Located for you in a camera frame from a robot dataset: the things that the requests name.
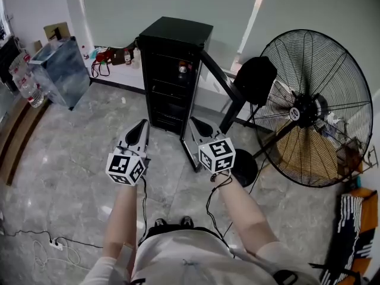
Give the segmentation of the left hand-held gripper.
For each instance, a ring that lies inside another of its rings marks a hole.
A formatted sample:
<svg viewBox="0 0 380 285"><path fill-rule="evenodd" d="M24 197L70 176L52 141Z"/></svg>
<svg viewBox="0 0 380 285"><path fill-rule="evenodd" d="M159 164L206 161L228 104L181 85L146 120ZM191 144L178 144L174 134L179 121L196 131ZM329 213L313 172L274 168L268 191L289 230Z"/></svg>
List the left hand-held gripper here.
<svg viewBox="0 0 380 285"><path fill-rule="evenodd" d="M142 119L129 126L109 153L106 174L114 183L135 186L146 175L150 159L147 156L150 124Z"/></svg>

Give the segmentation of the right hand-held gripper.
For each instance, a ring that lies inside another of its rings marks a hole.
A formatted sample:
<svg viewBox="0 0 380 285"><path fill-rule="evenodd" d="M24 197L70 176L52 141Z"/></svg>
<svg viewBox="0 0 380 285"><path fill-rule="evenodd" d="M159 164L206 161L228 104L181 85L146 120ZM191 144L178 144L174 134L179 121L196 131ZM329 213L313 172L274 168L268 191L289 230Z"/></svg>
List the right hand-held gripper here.
<svg viewBox="0 0 380 285"><path fill-rule="evenodd" d="M198 160L211 173L230 170L236 157L236 151L230 138L216 139L205 143L207 138L221 134L219 126L206 118L191 116L189 126L193 141L198 146Z"/></svg>

